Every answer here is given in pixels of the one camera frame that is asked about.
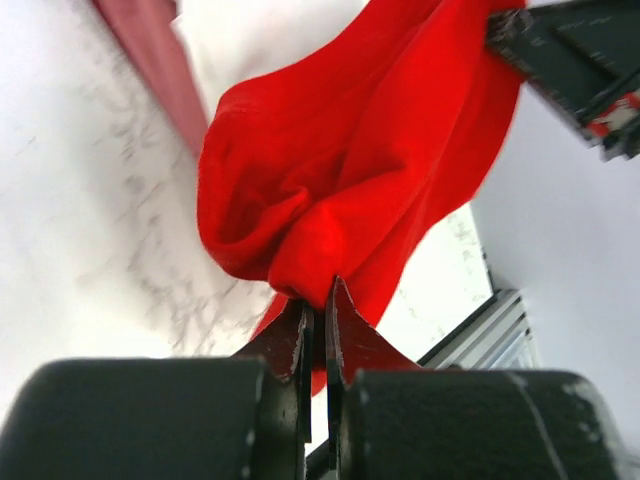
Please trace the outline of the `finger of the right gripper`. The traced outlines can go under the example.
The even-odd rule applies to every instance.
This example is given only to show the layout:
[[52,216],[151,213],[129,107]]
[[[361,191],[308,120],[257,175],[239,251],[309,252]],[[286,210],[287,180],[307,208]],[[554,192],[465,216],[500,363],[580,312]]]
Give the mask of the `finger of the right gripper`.
[[606,159],[638,156],[638,2],[503,10],[490,16],[486,43]]

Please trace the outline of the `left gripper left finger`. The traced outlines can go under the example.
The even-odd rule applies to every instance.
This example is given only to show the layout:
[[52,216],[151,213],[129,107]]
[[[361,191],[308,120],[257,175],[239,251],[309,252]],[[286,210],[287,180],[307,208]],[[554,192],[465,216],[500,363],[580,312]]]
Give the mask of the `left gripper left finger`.
[[287,303],[229,357],[68,359],[24,384],[5,479],[301,479],[314,314]]

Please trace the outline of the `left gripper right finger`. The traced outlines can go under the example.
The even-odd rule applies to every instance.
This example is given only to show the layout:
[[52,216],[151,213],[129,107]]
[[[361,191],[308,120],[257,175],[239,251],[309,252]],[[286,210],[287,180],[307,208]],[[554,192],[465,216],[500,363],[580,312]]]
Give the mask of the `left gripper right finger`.
[[595,386],[564,371],[425,369],[335,279],[326,304],[329,464],[341,479],[626,479]]

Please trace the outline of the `red t shirt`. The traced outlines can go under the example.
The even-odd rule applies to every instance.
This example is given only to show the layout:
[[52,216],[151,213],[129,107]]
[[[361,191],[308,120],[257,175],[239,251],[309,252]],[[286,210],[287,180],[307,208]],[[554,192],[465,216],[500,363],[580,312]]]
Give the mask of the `red t shirt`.
[[202,243],[274,307],[335,277],[377,325],[425,234],[472,199],[522,79],[485,44],[507,1],[372,1],[334,40],[221,97],[198,164]]

